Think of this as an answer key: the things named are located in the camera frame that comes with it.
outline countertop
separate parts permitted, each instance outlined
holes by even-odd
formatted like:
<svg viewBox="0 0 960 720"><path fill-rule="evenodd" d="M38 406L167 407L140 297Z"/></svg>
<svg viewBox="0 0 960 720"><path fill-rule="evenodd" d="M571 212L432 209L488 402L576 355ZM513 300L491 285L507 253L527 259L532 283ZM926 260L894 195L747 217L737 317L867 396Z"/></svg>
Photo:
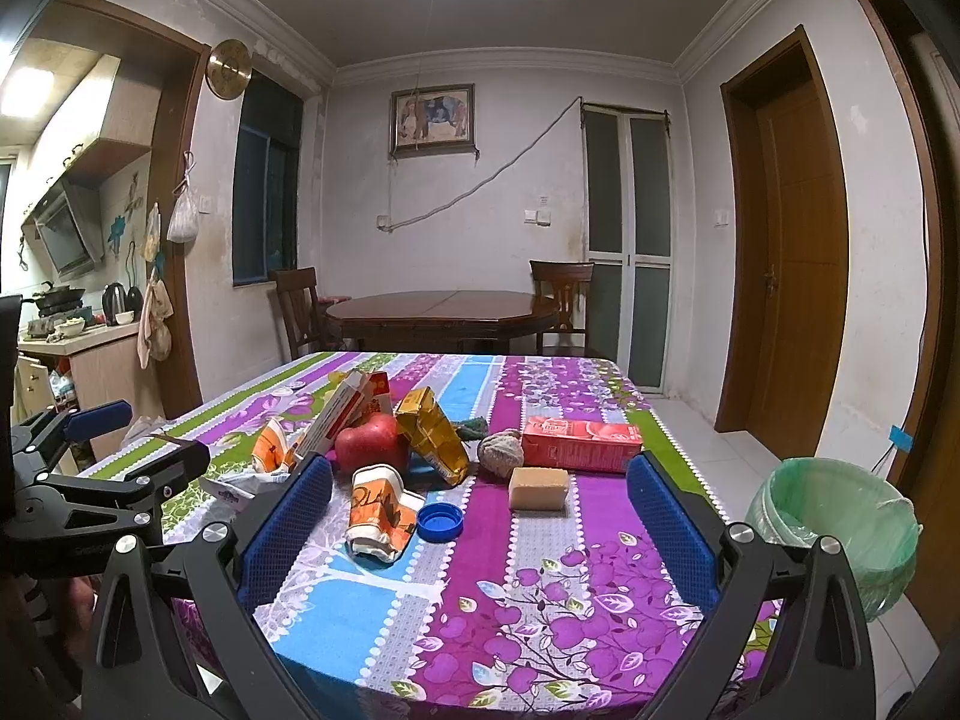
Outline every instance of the countertop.
<svg viewBox="0 0 960 720"><path fill-rule="evenodd" d="M39 338L31 338L29 341L21 338L16 347L27 354L69 357L72 354L92 349L94 346L102 346L104 343L119 341L120 338L136 336L138 329L139 322L117 325L117 327L98 325L83 331L75 338L64 338L62 341L56 341L55 343L47 343Z"/></svg>

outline wooden chair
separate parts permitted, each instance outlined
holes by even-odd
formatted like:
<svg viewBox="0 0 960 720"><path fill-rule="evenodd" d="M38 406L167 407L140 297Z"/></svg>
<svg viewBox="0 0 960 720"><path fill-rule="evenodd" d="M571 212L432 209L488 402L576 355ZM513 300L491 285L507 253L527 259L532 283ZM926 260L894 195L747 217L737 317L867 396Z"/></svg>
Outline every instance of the wooden chair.
<svg viewBox="0 0 960 720"><path fill-rule="evenodd" d="M331 338L326 328L326 309L347 298L318 298L317 271L312 268L270 271L268 276L277 285L290 359L296 360L304 352L338 348L339 341Z"/></svg>
<svg viewBox="0 0 960 720"><path fill-rule="evenodd" d="M544 296L544 284L549 284L554 298L560 304L557 324L550 328L551 333L570 335L583 334L583 346L552 346L544 349L544 334L536 334L536 354L562 355L565 357L584 357L589 349L587 327L574 327L573 311L577 295L583 290L584 299L589 300L590 279L593 277L593 263L546 263L530 261L530 271L534 277L534 290L538 298Z"/></svg>

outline floral tablecloth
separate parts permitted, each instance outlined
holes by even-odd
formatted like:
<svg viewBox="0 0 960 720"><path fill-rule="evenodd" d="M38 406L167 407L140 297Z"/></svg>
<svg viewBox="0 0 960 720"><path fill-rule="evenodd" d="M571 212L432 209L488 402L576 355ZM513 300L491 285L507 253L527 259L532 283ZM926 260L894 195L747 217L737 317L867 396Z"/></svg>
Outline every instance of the floral tablecloth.
<svg viewBox="0 0 960 720"><path fill-rule="evenodd" d="M630 422L683 490L726 517L650 405L605 360L333 352L298 360L179 419L169 433L210 447L208 475L243 469L275 416L309 423L335 371L386 370L391 397L430 386L451 419L488 418L492 431L530 415ZM88 471L120 478L171 451L146 439ZM493 717L603 712L632 717L656 692L702 618L683 603L627 500L623 477L575 474L566 513L511 512L506 485L470 476L428 494L464 509L451 544L417 536L394 565L344 547L349 488L322 521L256 621L324 717ZM187 541L223 505L191 488L164 507L168 542ZM757 673L776 608L765 604L731 680ZM203 649L203 637L196 637Z"/></svg>

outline oval brown table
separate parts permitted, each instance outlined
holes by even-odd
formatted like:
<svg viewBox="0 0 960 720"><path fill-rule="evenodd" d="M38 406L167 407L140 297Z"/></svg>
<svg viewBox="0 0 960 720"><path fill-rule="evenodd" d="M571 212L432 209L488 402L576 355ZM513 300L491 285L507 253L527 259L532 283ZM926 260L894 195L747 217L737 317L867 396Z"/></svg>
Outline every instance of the oval brown table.
<svg viewBox="0 0 960 720"><path fill-rule="evenodd" d="M354 298L326 312L331 331L355 338L361 350L456 341L492 341L509 350L510 338L532 336L557 323L558 304L551 298L490 290L432 290Z"/></svg>

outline dining table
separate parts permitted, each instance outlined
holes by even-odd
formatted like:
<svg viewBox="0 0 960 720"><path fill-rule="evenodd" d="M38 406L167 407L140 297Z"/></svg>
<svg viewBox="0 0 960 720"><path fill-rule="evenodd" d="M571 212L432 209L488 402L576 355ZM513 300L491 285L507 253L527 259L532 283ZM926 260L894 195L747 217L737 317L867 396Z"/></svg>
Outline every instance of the dining table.
<svg viewBox="0 0 960 720"><path fill-rule="evenodd" d="M251 467L268 420L307 426L344 372L387 373L392 402L430 386L452 420L483 416L493 432L533 415L637 426L681 490L728 520L695 461L613 362L592 358L338 351L271 370L173 421L165 432L208 446L206 475ZM83 473L121 479L172 451L141 437ZM472 460L475 443L467 445ZM344 543L349 480L301 548L277 597L253 613L321 717L634 717L664 683L703 615L680 598L627 498L620 474L575 472L563 512L512 512L507 485L474 464L462 484L426 485L455 504L449 543L414 534L391 565ZM232 510L194 482L163 506L164 539L189 541ZM192 602L176 609L198 661L218 661ZM750 689L776 624L766 602L721 703Z"/></svg>
<svg viewBox="0 0 960 720"><path fill-rule="evenodd" d="M488 351L509 352L511 338L556 326L560 306L553 298L507 290L420 290L352 298L326 312L331 332L360 349L397 343L419 349L454 341L486 341Z"/></svg>

